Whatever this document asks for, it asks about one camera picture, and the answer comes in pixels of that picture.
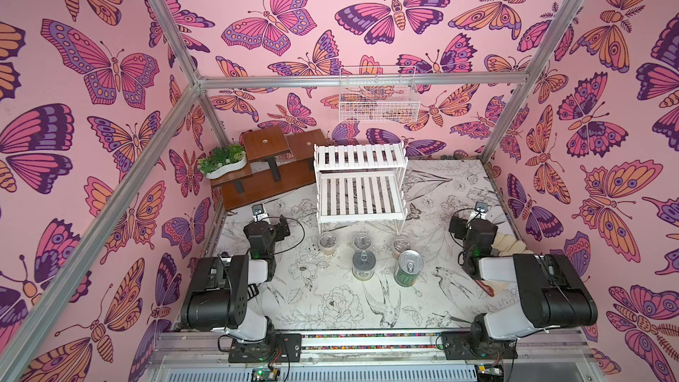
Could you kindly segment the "yellow seed jar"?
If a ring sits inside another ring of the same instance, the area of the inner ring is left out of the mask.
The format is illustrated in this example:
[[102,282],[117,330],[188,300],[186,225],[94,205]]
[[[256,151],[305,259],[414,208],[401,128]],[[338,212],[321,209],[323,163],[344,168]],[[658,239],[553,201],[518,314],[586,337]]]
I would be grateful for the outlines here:
[[318,236],[318,247],[327,256],[332,256],[339,245],[334,233],[323,232]]

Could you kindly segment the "green watermelon can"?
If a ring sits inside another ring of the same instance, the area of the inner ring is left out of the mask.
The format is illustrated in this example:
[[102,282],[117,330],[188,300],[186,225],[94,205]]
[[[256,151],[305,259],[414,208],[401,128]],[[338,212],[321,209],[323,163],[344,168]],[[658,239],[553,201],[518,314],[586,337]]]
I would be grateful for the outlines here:
[[394,270],[394,281],[401,287],[409,288],[416,283],[423,268],[424,260],[417,251],[403,251]]

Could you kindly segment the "red seed jar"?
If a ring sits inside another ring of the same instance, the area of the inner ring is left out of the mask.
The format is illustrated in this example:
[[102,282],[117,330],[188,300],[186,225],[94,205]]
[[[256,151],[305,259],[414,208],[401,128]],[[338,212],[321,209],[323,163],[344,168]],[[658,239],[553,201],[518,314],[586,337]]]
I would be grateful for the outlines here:
[[391,251],[394,258],[398,259],[407,250],[411,250],[410,239],[408,237],[398,235],[392,239]]

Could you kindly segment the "dark seed jar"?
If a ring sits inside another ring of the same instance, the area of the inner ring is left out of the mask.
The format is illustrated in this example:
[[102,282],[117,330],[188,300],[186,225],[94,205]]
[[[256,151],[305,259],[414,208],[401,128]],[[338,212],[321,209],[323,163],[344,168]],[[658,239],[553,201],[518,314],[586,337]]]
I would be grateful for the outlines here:
[[373,239],[368,233],[358,233],[353,238],[355,250],[364,251],[372,248]]

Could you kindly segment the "purple label tin can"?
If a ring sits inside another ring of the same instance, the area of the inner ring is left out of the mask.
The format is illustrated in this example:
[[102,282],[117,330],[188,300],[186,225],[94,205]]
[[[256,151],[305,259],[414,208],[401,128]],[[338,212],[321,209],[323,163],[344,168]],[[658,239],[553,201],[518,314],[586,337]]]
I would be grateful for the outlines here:
[[361,249],[353,255],[352,265],[354,277],[360,281],[368,281],[373,277],[375,272],[375,255],[368,249]]

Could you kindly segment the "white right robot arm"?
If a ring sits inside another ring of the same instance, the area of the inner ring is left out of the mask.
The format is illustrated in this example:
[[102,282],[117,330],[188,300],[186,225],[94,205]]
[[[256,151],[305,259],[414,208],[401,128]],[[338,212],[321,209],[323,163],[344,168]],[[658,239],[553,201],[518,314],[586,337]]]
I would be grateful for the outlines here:
[[474,281],[514,283],[518,289],[517,303],[474,319],[472,347],[507,345],[539,331],[597,323],[597,305],[567,256],[495,256],[498,226],[486,219],[454,216],[449,233],[462,242],[462,268]]

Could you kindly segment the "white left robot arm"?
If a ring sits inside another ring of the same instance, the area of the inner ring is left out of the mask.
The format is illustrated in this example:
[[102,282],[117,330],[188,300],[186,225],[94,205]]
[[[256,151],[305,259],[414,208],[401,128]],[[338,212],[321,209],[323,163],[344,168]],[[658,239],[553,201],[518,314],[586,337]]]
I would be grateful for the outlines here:
[[288,220],[276,217],[250,222],[244,233],[249,249],[224,260],[198,261],[180,308],[179,327],[198,332],[221,332],[243,345],[269,343],[269,318],[249,305],[249,288],[272,281],[277,270],[276,244],[290,235]]

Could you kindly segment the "white slatted wooden shelf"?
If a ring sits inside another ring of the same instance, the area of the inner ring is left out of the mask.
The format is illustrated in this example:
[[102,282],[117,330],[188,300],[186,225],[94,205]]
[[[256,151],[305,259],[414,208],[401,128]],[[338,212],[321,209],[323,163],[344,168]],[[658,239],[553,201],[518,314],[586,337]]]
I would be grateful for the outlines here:
[[400,235],[408,217],[403,143],[314,148],[318,230],[337,224],[392,223]]

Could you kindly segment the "black white striped brush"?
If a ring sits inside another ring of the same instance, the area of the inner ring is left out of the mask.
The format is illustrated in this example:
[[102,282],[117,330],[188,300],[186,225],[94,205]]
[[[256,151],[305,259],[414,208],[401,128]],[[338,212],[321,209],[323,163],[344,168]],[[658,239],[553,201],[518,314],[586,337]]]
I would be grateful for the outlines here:
[[260,290],[258,284],[248,284],[247,286],[247,299],[251,301],[260,295]]

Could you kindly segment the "brown wooden stepped stand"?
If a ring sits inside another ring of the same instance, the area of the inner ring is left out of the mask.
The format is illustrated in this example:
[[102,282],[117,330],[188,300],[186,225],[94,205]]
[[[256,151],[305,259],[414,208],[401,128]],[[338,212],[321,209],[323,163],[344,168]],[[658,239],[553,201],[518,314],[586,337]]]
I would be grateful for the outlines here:
[[244,168],[211,182],[228,212],[314,184],[315,148],[328,144],[320,130],[284,134],[280,127],[247,132],[242,141]]

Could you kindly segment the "green plant in white pot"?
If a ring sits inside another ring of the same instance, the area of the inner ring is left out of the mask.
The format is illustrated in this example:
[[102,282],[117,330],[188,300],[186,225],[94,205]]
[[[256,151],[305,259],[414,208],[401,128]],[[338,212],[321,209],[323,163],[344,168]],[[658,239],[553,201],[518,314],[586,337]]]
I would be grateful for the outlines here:
[[198,168],[210,180],[242,170],[248,163],[245,148],[240,144],[217,147],[198,159]]

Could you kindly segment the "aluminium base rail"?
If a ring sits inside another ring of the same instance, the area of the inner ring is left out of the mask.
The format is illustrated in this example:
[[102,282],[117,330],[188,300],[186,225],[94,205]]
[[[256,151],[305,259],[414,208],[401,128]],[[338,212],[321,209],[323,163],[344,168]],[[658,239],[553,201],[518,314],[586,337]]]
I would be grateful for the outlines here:
[[454,357],[463,331],[299,331],[293,351],[261,364],[230,362],[229,338],[160,335],[144,381],[602,381],[578,330],[540,332],[513,343],[515,357]]

